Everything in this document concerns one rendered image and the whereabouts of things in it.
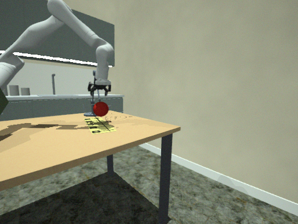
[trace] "red ball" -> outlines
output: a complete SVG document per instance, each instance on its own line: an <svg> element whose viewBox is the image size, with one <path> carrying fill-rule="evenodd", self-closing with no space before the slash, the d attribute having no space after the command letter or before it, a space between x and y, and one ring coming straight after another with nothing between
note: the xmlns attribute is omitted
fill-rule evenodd
<svg viewBox="0 0 298 224"><path fill-rule="evenodd" d="M105 116L108 113L108 105L104 102L97 102L93 106L93 112L99 117Z"/></svg>

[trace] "wooden table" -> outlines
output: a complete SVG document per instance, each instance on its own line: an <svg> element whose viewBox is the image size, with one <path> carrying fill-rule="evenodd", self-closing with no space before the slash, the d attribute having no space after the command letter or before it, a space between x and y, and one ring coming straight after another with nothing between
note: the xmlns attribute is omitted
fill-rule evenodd
<svg viewBox="0 0 298 224"><path fill-rule="evenodd" d="M167 223L173 133L180 127L109 111L115 132L92 134L83 114L0 122L0 191L162 138L159 223Z"/></svg>

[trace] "black table leg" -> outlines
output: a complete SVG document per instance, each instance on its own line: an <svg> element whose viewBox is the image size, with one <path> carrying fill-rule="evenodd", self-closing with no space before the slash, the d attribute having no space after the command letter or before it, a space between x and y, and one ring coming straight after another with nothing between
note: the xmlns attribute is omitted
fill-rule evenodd
<svg viewBox="0 0 298 224"><path fill-rule="evenodd" d="M113 154L107 156L107 163L108 163L108 174L112 176L114 174Z"/></svg>
<svg viewBox="0 0 298 224"><path fill-rule="evenodd" d="M168 222L169 193L170 193L170 163L172 157L173 134L161 139L161 181L159 188L159 224Z"/></svg>

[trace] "white baseboard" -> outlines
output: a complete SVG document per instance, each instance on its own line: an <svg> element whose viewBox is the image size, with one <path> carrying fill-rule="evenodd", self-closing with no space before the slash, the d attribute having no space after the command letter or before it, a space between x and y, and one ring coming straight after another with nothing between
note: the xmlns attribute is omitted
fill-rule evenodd
<svg viewBox="0 0 298 224"><path fill-rule="evenodd" d="M148 143L141 144L140 147L147 149L147 150L151 151L152 153L155 153L159 156L161 155L161 149L159 149L155 146L152 146ZM253 186L243 183L241 181L235 180L229 176L225 176L223 174L220 174L216 171L213 171L211 169L208 169L206 167L198 165L198 164L191 162L189 160L183 159L183 158L176 156L174 154L172 154L172 161L181 165L181 166L184 166L188 169L191 169L192 171L197 172L198 174L201 174L203 176L211 178L211 179L218 181L226 186L229 186L235 190L243 192L243 193L250 195L256 199L264 201L264 202L271 204L277 208L280 208L284 211L287 211L293 215L298 216L298 204L296 204L292 201L289 201L282 197L276 196L269 192L265 192L264 190L258 189L256 187L253 187Z"/></svg>

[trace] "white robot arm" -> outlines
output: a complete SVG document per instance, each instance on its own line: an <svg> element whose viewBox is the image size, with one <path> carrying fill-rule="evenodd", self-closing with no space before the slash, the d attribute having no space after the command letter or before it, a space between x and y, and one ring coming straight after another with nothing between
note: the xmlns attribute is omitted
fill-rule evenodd
<svg viewBox="0 0 298 224"><path fill-rule="evenodd" d="M64 24L68 25L79 35L90 47L96 50L97 69L94 86L89 83L88 90L96 89L111 90L111 81L108 80L109 63L107 59L114 53L113 47L104 39L97 36L88 26L81 22L73 13L71 8L62 0L48 0L48 10L52 16L44 21L29 26L22 35L0 55L0 88L2 91L7 84L24 66L24 61L13 54L20 49L33 48L43 43L46 37L55 32Z"/></svg>

